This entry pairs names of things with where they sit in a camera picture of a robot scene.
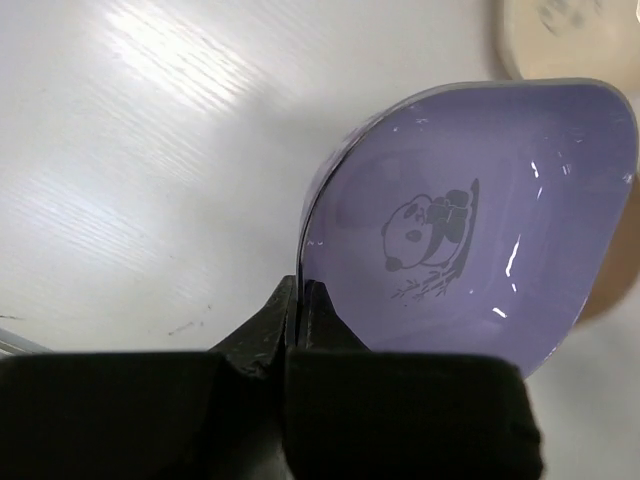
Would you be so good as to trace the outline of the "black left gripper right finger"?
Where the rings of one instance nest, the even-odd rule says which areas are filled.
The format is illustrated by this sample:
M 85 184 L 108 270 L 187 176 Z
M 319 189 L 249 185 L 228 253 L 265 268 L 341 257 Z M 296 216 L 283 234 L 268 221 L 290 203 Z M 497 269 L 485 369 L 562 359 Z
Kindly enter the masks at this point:
M 287 463 L 297 479 L 538 479 L 542 436 L 512 364 L 368 350 L 326 287 L 306 287 L 287 347 Z

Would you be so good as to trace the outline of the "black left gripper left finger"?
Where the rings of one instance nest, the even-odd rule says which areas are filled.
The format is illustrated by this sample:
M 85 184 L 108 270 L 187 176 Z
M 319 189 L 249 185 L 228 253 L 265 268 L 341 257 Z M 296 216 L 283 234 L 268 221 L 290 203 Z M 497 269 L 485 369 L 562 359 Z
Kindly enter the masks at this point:
M 284 277 L 206 351 L 4 358 L 2 477 L 283 477 L 281 367 L 294 293 Z

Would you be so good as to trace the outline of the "purple plate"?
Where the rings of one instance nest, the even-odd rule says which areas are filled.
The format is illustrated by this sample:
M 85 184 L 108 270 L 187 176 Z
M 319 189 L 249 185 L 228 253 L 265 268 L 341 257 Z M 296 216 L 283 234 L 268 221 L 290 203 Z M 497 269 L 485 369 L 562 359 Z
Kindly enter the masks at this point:
M 296 260 L 369 349 L 524 375 L 577 322 L 636 174 L 629 100 L 587 78 L 434 87 L 354 129 L 306 195 Z

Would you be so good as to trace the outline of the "brown plate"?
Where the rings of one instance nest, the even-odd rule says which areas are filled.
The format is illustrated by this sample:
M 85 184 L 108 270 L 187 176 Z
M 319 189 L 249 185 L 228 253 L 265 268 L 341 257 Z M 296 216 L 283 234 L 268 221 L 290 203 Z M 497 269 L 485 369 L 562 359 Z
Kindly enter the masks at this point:
M 612 310 L 638 280 L 639 176 L 635 175 L 624 211 L 577 324 L 586 324 Z

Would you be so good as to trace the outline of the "cream plate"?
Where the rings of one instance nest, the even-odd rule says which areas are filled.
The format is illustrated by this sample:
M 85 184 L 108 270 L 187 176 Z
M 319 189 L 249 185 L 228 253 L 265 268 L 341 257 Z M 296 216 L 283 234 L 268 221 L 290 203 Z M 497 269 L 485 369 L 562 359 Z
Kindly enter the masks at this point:
M 639 89 L 637 1 L 498 1 L 496 44 L 513 78 L 584 77 Z

